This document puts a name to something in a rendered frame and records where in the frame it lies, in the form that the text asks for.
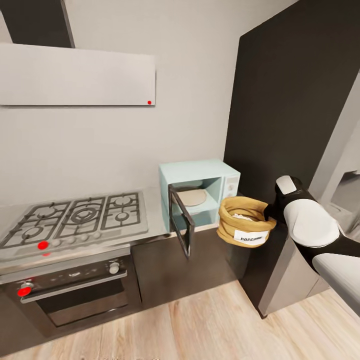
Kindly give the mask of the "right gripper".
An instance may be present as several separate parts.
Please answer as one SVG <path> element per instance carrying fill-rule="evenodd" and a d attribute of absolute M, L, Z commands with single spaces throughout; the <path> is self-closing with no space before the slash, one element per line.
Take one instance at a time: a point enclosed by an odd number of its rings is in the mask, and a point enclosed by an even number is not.
<path fill-rule="evenodd" d="M 287 225 L 283 210 L 279 209 L 275 205 L 275 203 L 267 204 L 267 207 L 263 211 L 263 214 L 264 214 L 264 219 L 266 221 L 268 220 L 269 217 L 272 217 L 273 219 L 277 220 L 278 223 Z"/>

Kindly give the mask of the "microwave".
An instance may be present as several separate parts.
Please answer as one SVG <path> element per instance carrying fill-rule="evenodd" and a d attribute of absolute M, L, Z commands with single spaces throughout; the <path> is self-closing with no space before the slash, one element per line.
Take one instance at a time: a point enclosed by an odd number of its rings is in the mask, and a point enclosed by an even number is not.
<path fill-rule="evenodd" d="M 217 208 L 236 197 L 240 172 L 214 159 L 159 165 L 160 192 L 188 263 L 193 262 L 195 223 L 189 213 Z"/>

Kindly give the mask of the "popcorn bag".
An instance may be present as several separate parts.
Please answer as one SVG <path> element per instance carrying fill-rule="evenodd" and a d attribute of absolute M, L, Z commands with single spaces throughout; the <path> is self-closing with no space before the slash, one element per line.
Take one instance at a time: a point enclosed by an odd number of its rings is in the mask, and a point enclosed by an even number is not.
<path fill-rule="evenodd" d="M 224 198 L 218 210 L 217 234 L 229 244 L 252 249 L 260 247 L 278 224 L 271 216 L 265 220 L 267 206 L 266 202 L 246 196 Z"/>

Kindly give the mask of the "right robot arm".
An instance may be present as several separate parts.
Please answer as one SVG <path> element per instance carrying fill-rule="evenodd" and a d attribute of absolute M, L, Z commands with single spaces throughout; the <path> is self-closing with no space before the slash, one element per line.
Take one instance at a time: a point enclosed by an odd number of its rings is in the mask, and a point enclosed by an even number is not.
<path fill-rule="evenodd" d="M 288 225 L 288 236 L 308 265 L 323 277 L 360 318 L 360 242 L 345 236 L 317 200 L 290 175 L 275 182 L 276 197 L 267 204 L 269 217 Z"/>

